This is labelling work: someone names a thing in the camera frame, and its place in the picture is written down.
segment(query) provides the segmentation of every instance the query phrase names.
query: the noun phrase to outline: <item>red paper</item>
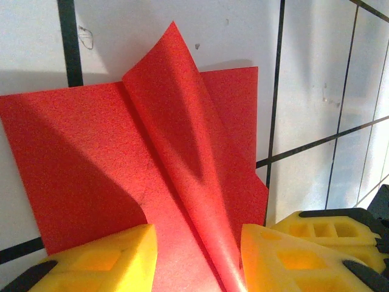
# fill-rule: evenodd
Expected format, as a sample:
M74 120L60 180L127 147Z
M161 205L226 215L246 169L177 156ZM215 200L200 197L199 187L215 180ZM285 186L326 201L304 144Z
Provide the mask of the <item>red paper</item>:
M239 291L241 224L267 200L257 69L199 75L172 25L123 81L0 99L47 252L154 223L153 291Z

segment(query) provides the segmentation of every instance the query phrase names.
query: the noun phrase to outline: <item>red foam fold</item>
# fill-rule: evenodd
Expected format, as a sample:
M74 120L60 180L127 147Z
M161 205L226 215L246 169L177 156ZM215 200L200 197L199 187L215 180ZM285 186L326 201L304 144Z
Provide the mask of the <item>red foam fold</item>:
M261 224L267 199L253 170L257 76L199 75L172 25L124 84L1 97L47 252L149 222L153 291L240 290L241 224Z

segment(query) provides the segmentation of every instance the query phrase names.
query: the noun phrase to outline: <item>red foam sheet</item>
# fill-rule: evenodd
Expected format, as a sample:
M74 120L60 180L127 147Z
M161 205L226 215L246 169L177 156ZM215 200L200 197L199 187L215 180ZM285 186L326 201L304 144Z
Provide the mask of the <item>red foam sheet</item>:
M183 71L172 70L176 54ZM159 64L166 59L173 67ZM149 222L159 247L153 291L240 290L241 224L262 223L267 198L250 164L257 73L199 75L173 25L125 84L2 97L47 252Z

